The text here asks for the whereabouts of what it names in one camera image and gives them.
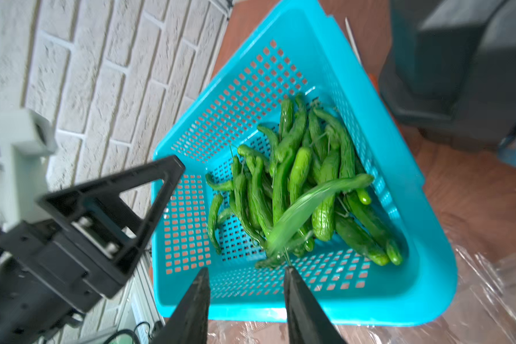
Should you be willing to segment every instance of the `wooden table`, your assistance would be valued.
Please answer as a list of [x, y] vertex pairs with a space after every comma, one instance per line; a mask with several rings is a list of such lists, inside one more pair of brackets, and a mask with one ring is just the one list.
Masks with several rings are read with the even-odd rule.
[[[278, 0], [235, 5], [214, 74], [266, 17]], [[365, 70], [378, 78], [392, 44], [388, 0], [320, 0], [345, 32], [348, 17]], [[491, 152], [463, 153], [434, 144], [415, 128], [403, 136], [426, 177], [424, 191], [453, 244], [496, 261], [516, 252], [516, 169]]]

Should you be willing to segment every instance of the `plastic wrap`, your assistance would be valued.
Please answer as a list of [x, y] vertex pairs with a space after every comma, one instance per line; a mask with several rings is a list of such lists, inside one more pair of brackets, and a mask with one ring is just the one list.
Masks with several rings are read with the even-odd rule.
[[[458, 290], [447, 311], [419, 327], [337, 326], [351, 344], [516, 343], [516, 253], [492, 264], [455, 246]], [[208, 343], [288, 343], [286, 323], [210, 321]]]

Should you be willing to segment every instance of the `green chili pepper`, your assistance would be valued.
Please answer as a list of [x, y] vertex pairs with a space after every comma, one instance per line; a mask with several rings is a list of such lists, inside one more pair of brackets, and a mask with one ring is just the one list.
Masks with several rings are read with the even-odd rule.
[[336, 195], [342, 191], [351, 191], [356, 188], [364, 188], [372, 183], [372, 175], [356, 175], [354, 178], [342, 178], [324, 182], [306, 192], [294, 202], [273, 225], [269, 234], [267, 254], [268, 257], [277, 252], [284, 251], [284, 246], [296, 231], [308, 220], [314, 210], [325, 198]]
[[260, 223], [258, 222], [258, 210], [256, 209], [256, 203], [254, 202], [252, 194], [252, 176], [249, 175], [247, 176], [247, 199], [249, 200], [249, 220], [250, 224], [252, 224], [254, 228], [260, 228]]
[[294, 161], [294, 151], [289, 151], [287, 158], [279, 164], [273, 179], [273, 223], [275, 224], [289, 206], [288, 180], [290, 168]]
[[311, 176], [317, 185], [321, 179], [321, 162], [315, 152], [311, 153]]
[[323, 135], [321, 124], [319, 123], [319, 119], [317, 118], [317, 115], [314, 111], [310, 111], [308, 113], [308, 120], [308, 127], [310, 128], [311, 140], [314, 143], [314, 150], [317, 153], [320, 161], [323, 161], [327, 157], [329, 150], [328, 140]]
[[380, 266], [390, 262], [386, 252], [354, 220], [336, 213], [335, 223], [337, 233], [356, 253], [369, 258]]
[[258, 125], [258, 131], [266, 135], [269, 141], [269, 174], [275, 175], [275, 171], [277, 170], [277, 160], [275, 159], [275, 151], [277, 150], [277, 146], [279, 145], [279, 138], [272, 129], [265, 127], [261, 124]]
[[[247, 159], [245, 160], [247, 162], [247, 166], [249, 167], [251, 174], [254, 174], [254, 168], [256, 166], [256, 159], [257, 159], [257, 157], [248, 156]], [[266, 193], [266, 196], [268, 196], [269, 198], [273, 197], [273, 189], [272, 189], [271, 184], [272, 184], [271, 178], [268, 177], [267, 174], [263, 173], [262, 174], [263, 190]]]
[[327, 124], [325, 127], [325, 133], [327, 133], [330, 147], [333, 149], [340, 149], [340, 140], [338, 139], [338, 135], [330, 124]]
[[298, 93], [296, 97], [294, 97], [294, 101], [298, 106], [298, 111], [306, 110], [306, 100], [304, 99], [304, 94], [302, 92]]
[[271, 181], [271, 178], [265, 173], [262, 173], [262, 186], [263, 186], [263, 191], [266, 194], [266, 196], [268, 196], [269, 199], [272, 199], [273, 198], [273, 182]]
[[273, 215], [271, 203], [266, 201], [262, 186], [263, 161], [262, 158], [256, 158], [256, 168], [254, 169], [252, 186], [253, 192], [251, 197], [256, 204], [256, 215], [258, 223], [262, 228], [264, 235], [267, 237], [273, 228]]
[[227, 181], [223, 183], [216, 184], [212, 180], [212, 175], [210, 173], [207, 173], [205, 175], [206, 183], [209, 187], [211, 187], [214, 191], [231, 191], [233, 190], [233, 181]]
[[344, 197], [344, 203], [350, 208], [351, 213], [363, 224], [371, 233], [371, 236], [382, 247], [393, 264], [399, 265], [403, 262], [403, 257], [399, 250], [396, 238], [392, 235], [388, 226], [375, 214], [371, 206], [365, 206], [359, 202], [355, 193], [348, 193]]
[[241, 165], [241, 161], [237, 155], [233, 156], [233, 162], [231, 163], [231, 174], [233, 175], [233, 180], [237, 177], [237, 175], [241, 174], [243, 170], [243, 166]]
[[217, 254], [222, 253], [222, 249], [220, 248], [220, 244], [218, 244], [218, 240], [216, 240], [216, 234], [214, 231], [216, 229], [216, 219], [218, 218], [218, 210], [223, 203], [223, 196], [221, 194], [216, 194], [212, 198], [212, 204], [210, 205], [210, 210], [208, 211], [208, 223], [206, 225], [206, 231], [208, 237], [210, 238], [210, 242]]
[[263, 155], [261, 152], [255, 150], [254, 148], [250, 148], [247, 145], [241, 145], [241, 146], [237, 147], [237, 153], [239, 153], [239, 155], [244, 156], [245, 159], [247, 159], [250, 156], [261, 157], [264, 160], [266, 169], [269, 169], [269, 160], [267, 159], [267, 157], [265, 155]]
[[245, 158], [245, 164], [247, 165], [250, 173], [252, 174], [252, 172], [254, 171], [254, 167], [256, 165], [256, 158], [254, 158], [254, 156], [247, 156]]
[[233, 191], [229, 192], [229, 208], [231, 209], [231, 211], [233, 211], [235, 216], [237, 216], [237, 208], [235, 206], [235, 193]]
[[[321, 166], [319, 183], [324, 183], [337, 178], [340, 167], [340, 152], [331, 150]], [[321, 241], [329, 241], [335, 233], [335, 195], [325, 198], [311, 215], [311, 223], [315, 237]]]
[[216, 221], [216, 226], [219, 226], [227, 221], [229, 217], [231, 217], [234, 214], [231, 207], [225, 208], [222, 210], [222, 212], [218, 215], [218, 220]]
[[304, 136], [302, 137], [302, 147], [311, 147], [311, 134], [309, 129], [304, 131]]
[[241, 222], [241, 225], [245, 233], [249, 237], [258, 241], [258, 244], [263, 249], [265, 249], [266, 241], [258, 234], [258, 231], [252, 226], [252, 224], [250, 224], [250, 221], [248, 219], [248, 206], [249, 205], [247, 202], [247, 177], [241, 173], [235, 178], [235, 214], [239, 218], [239, 221]]
[[[301, 147], [296, 153], [296, 158], [294, 159], [294, 165], [290, 171], [289, 178], [289, 199], [291, 204], [296, 202], [298, 197], [302, 194], [302, 186], [304, 185], [310, 171], [311, 154], [311, 149], [306, 147]], [[305, 237], [307, 232], [308, 229], [305, 226], [302, 226], [296, 235]], [[311, 252], [314, 249], [314, 246], [315, 241], [313, 238], [306, 241], [304, 244], [304, 248], [308, 252]]]
[[355, 175], [355, 153], [351, 137], [346, 127], [333, 115], [320, 108], [314, 108], [315, 114], [325, 120], [335, 130], [340, 142], [340, 178], [351, 178]]
[[306, 120], [308, 116], [306, 115], [306, 111], [299, 110], [296, 114], [296, 120], [294, 121], [294, 126], [290, 130], [290, 133], [285, 136], [285, 138], [279, 143], [277, 149], [275, 151], [275, 158], [280, 163], [285, 160], [285, 158], [289, 155], [290, 151], [295, 152], [302, 142], [302, 137], [304, 136], [304, 132], [306, 131]]
[[[359, 160], [359, 157], [355, 160], [355, 171], [357, 173], [367, 173], [367, 172], [365, 172], [365, 169], [363, 167], [363, 164], [361, 163], [361, 160]], [[369, 195], [367, 190], [357, 189], [355, 192], [358, 194], [359, 201], [361, 203], [363, 203], [365, 205], [371, 204], [371, 202], [372, 202], [371, 196]]]
[[289, 98], [283, 99], [281, 102], [281, 119], [279, 120], [279, 140], [289, 134], [292, 127], [292, 115], [294, 104]]

